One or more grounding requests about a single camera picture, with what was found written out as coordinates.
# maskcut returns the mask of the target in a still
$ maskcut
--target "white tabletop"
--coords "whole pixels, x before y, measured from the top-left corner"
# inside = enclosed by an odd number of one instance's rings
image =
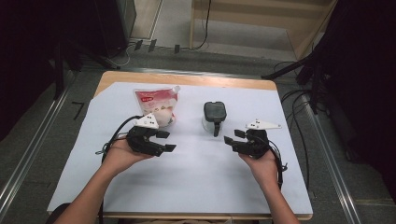
[[[160,87],[173,85],[117,82],[91,100],[48,211],[77,197],[100,166],[102,156],[95,152],[126,119],[142,114],[134,89]],[[313,214],[277,91],[180,87],[174,110],[177,122],[165,129],[170,136],[150,139],[177,147],[119,174],[106,192],[106,214],[268,217],[268,204],[248,166],[223,141],[224,135],[243,141],[233,130],[245,130],[254,119],[282,126],[267,131],[289,167],[283,174],[282,193],[297,216]],[[227,110],[219,137],[206,132],[201,122],[204,103],[214,101],[222,101]],[[131,128],[132,122],[123,131]]]

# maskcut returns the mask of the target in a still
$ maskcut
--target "forearm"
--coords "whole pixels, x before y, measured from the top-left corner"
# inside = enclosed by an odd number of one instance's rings
[[[55,223],[94,223],[113,174],[99,169]]]
[[[277,183],[260,183],[260,187],[264,193],[265,199],[268,202],[271,216],[275,224],[300,223],[297,217],[291,211],[289,204],[283,197]]]

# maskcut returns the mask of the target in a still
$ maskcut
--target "person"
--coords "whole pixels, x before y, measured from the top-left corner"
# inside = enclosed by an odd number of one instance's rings
[[[277,185],[274,155],[267,152],[258,160],[243,154],[239,156],[250,167],[259,183],[269,204],[274,223],[299,223]],[[135,163],[151,157],[132,151],[125,139],[115,141],[102,165],[77,198],[55,220],[55,223],[94,223],[111,180]]]

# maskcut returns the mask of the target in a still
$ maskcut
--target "black panel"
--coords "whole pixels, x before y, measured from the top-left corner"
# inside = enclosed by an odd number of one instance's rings
[[[76,41],[95,54],[110,57],[128,45],[132,27],[127,27],[124,15],[128,3],[128,26],[134,24],[134,0],[71,0],[63,2],[64,36]]]
[[[0,141],[54,79],[40,32],[40,17],[23,15],[36,12],[28,2],[0,6]]]
[[[332,16],[348,6],[341,32],[321,57],[331,76],[327,86],[343,111],[332,118],[351,150],[383,175],[395,199],[396,2],[339,1]],[[356,135],[343,133],[350,127]]]

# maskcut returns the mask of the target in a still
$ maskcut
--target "bag of bread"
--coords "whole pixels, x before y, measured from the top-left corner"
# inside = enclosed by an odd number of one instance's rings
[[[134,90],[143,115],[152,113],[158,125],[166,127],[176,121],[173,110],[178,99],[179,86],[156,90]]]

